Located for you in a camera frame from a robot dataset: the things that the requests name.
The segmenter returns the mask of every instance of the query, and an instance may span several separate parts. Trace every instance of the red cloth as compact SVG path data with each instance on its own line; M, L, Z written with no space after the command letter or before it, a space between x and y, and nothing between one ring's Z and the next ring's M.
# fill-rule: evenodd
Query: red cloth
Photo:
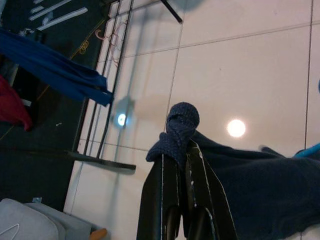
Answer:
M0 75L0 121L14 125L23 124L24 130L32 127L32 120L20 97L8 82Z

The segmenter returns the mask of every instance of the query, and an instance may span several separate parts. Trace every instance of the dark blue fabric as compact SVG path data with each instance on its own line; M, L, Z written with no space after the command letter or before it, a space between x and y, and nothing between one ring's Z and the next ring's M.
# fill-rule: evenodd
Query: dark blue fabric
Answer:
M186 112L192 109L186 103L177 106L189 108ZM187 115L179 114L168 118L167 129L174 121L174 135L172 131L162 133L147 160L152 161L163 151L183 166L186 149L180 146L186 146L185 141L193 132L191 139L197 142L224 187L240 240L283 239L320 223L320 154L313 154L315 158L286 158L236 150L195 131L194 119L186 118Z
M83 100L87 97L104 106L112 100L112 93L107 90L107 79L97 71L76 64L43 44L2 28L0 53L73 99Z

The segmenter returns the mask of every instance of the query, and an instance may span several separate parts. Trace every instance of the blue towel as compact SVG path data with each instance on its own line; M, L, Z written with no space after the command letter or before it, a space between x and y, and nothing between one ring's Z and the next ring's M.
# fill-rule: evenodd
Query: blue towel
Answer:
M320 154L286 158L236 150L196 131L197 110L188 103L172 107L167 133L147 155L164 153L183 170L191 138L221 181L240 240L278 240L320 223Z
M87 97L104 106L112 100L104 76L41 43L0 28L0 53L73 99L81 101Z

